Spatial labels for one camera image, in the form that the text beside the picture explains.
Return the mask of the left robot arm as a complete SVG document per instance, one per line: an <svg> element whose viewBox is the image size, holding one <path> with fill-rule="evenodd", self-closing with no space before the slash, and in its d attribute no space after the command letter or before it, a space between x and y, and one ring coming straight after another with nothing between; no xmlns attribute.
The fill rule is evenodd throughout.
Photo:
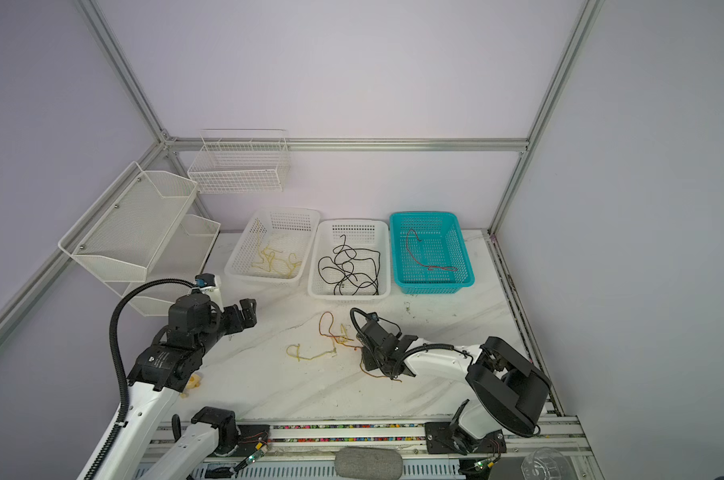
<svg viewBox="0 0 724 480"><path fill-rule="evenodd" d="M168 310L168 323L126 368L119 344L119 322L126 306L154 287L180 285L187 294ZM165 278L129 291L115 307L109 324L109 347L118 389L119 407L80 473L82 479L131 479L163 418L185 392L205 356L225 336L257 324L257 302L245 298L224 306L217 278L200 274L193 281ZM241 430L233 411L204 407L171 449L155 463L149 479L183 479L207 457L227 457L239 451Z"/></svg>

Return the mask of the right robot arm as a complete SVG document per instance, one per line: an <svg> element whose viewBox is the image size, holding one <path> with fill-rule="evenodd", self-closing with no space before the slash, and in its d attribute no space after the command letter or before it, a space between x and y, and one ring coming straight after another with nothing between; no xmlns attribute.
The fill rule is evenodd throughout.
<svg viewBox="0 0 724 480"><path fill-rule="evenodd" d="M350 310L362 345L362 366L396 381L435 377L467 385L472 396L462 401L450 421L425 424L430 454L471 455L506 451L505 432L531 438L551 391L551 380L500 337L456 346L415 335L391 333L375 312Z"/></svg>

